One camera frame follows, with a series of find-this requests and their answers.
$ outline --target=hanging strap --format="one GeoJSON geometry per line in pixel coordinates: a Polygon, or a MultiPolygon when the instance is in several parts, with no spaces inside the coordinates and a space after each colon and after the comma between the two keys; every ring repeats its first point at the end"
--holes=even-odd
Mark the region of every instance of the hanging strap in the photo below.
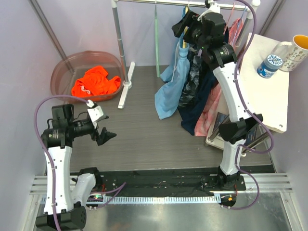
{"type": "MultiPolygon", "coordinates": [[[[185,7],[185,14],[187,14],[187,12],[188,12],[189,4],[190,4],[190,1],[188,1],[188,6],[185,7]]],[[[183,36],[186,34],[187,30],[188,30],[188,27],[185,27],[183,36]]],[[[186,48],[186,46],[187,46],[186,42],[183,41],[183,46],[182,47],[186,48]]]]}
{"type": "Polygon", "coordinates": [[[157,1],[155,2],[155,54],[156,54],[156,74],[160,76],[159,54],[158,54],[158,20],[157,20],[157,1]]]}

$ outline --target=wood-grain floor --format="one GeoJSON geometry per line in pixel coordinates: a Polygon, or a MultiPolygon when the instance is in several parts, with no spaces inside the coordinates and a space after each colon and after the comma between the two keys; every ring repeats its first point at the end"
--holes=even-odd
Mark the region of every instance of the wood-grain floor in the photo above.
{"type": "MultiPolygon", "coordinates": [[[[71,172],[97,167],[100,171],[218,167],[222,151],[204,146],[203,137],[191,136],[181,125],[176,112],[171,118],[159,120],[154,94],[163,85],[156,77],[155,67],[136,67],[133,86],[129,90],[124,109],[118,109],[116,98],[99,103],[109,119],[100,128],[117,136],[98,147],[90,136],[76,138],[73,143],[71,172]]],[[[75,115],[85,111],[84,104],[75,104],[75,115]]],[[[269,165],[268,155],[248,154],[242,166],[269,165]]]]}

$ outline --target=metal pole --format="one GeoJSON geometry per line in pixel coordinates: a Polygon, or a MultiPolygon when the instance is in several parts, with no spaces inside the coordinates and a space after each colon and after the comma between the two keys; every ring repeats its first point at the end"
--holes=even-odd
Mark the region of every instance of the metal pole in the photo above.
{"type": "Polygon", "coordinates": [[[119,15],[118,15],[118,12],[117,12],[117,4],[114,0],[111,0],[111,4],[112,4],[112,12],[114,14],[114,20],[115,20],[115,29],[116,29],[116,35],[117,35],[117,42],[118,42],[119,50],[120,50],[122,70],[123,70],[123,74],[124,74],[124,78],[125,78],[125,83],[129,83],[125,54],[124,54],[123,41],[122,41],[122,36],[121,36],[119,15]]]}
{"type": "MultiPolygon", "coordinates": [[[[150,4],[161,4],[161,5],[173,5],[173,6],[190,6],[190,7],[205,7],[205,1],[181,1],[181,0],[119,0],[124,2],[135,2],[135,3],[150,3],[150,4]]],[[[231,10],[233,8],[232,4],[218,4],[222,10],[231,10]]],[[[236,11],[242,11],[245,6],[236,5],[234,7],[236,11]]]]}
{"type": "MultiPolygon", "coordinates": [[[[260,135],[258,138],[256,138],[254,141],[252,141],[247,147],[248,148],[255,148],[259,144],[263,143],[267,138],[269,137],[269,134],[267,132],[263,133],[260,135]]],[[[247,149],[243,148],[242,153],[247,153],[249,152],[247,149]]]]}
{"type": "Polygon", "coordinates": [[[284,4],[285,4],[285,0],[276,0],[273,8],[270,11],[270,14],[268,15],[267,19],[265,20],[263,24],[260,35],[265,35],[268,28],[270,27],[270,24],[272,23],[276,15],[279,13],[279,11],[282,9],[284,4]]]}
{"type": "MultiPolygon", "coordinates": [[[[52,43],[54,44],[56,50],[58,51],[59,55],[61,56],[61,58],[63,60],[67,60],[67,56],[58,40],[58,38],[56,37],[54,31],[52,30],[43,10],[41,9],[39,3],[37,0],[29,0],[30,5],[32,6],[34,12],[37,14],[40,22],[42,23],[42,25],[44,26],[49,38],[51,39],[52,43]]],[[[70,62],[65,62],[65,65],[67,67],[67,69],[73,74],[74,69],[72,67],[72,65],[70,64],[70,62]]]]}
{"type": "MultiPolygon", "coordinates": [[[[228,115],[222,122],[221,124],[225,124],[230,121],[230,116],[228,115]]],[[[213,142],[213,140],[216,138],[216,136],[219,135],[219,126],[213,131],[212,135],[208,138],[209,142],[213,142]]]]}

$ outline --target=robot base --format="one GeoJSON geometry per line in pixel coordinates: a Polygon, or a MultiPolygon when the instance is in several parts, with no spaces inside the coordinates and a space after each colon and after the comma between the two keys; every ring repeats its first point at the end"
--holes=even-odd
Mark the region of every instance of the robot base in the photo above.
{"type": "Polygon", "coordinates": [[[220,180],[221,180],[220,176],[202,176],[203,191],[204,192],[234,191],[235,185],[237,191],[246,190],[246,185],[243,176],[240,176],[238,180],[224,184],[221,184],[220,180]]]}
{"type": "MultiPolygon", "coordinates": [[[[63,231],[82,230],[86,226],[86,209],[80,203],[75,204],[75,208],[69,212],[57,214],[57,217],[63,231]]],[[[36,226],[44,231],[57,230],[52,214],[37,217],[36,226]]]]}

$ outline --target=plastic tub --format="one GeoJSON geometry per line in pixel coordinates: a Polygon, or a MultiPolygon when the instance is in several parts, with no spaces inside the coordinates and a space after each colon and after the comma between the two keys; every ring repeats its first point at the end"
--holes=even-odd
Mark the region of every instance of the plastic tub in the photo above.
{"type": "MultiPolygon", "coordinates": [[[[121,78],[121,83],[124,80],[124,75],[120,61],[112,54],[102,51],[84,51],[68,56],[64,61],[61,61],[54,68],[51,76],[50,89],[53,95],[72,95],[71,90],[75,84],[75,81],[82,78],[86,71],[89,69],[101,65],[108,72],[108,79],[112,79],[114,76],[121,78]]],[[[109,95],[98,95],[84,98],[92,101],[105,101],[114,98],[123,88],[121,84],[120,88],[109,95]]]]}

